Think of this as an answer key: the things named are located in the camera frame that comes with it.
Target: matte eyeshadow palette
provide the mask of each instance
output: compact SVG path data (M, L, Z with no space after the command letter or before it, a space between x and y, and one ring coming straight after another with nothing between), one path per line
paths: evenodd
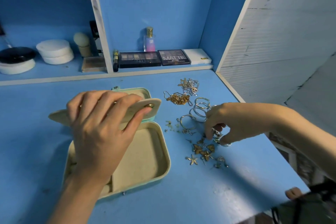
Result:
M160 54L163 66L190 64L190 60L182 50L163 50L158 51L158 53Z
M157 52L120 52L119 67L155 67L161 66Z

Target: black lid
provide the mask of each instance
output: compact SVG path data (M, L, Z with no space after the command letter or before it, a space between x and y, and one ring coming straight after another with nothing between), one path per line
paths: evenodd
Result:
M36 53L28 47L13 47L0 51L0 62L17 64L35 58Z

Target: white wall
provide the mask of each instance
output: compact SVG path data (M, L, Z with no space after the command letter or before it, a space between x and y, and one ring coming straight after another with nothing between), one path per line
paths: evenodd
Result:
M330 57L286 103L336 136L336 55Z
M220 73L246 102L283 103L336 51L335 0L250 0Z

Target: blue wall panel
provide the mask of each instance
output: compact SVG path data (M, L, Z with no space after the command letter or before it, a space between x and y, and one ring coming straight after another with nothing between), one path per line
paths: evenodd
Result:
M154 27L157 49L198 48L211 0L99 0L110 50L142 50Z
M0 0L0 23L13 46L35 48L48 39L68 40L79 52L73 35L84 32L94 42L89 21L94 20L90 0ZM7 48L0 39L0 50Z
M199 47L216 70L245 0L212 0Z

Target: pink and purple bottle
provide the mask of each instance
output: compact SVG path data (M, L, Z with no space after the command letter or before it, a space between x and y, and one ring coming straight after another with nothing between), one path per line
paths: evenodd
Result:
M147 35L143 37L143 51L155 52L153 27L147 27Z

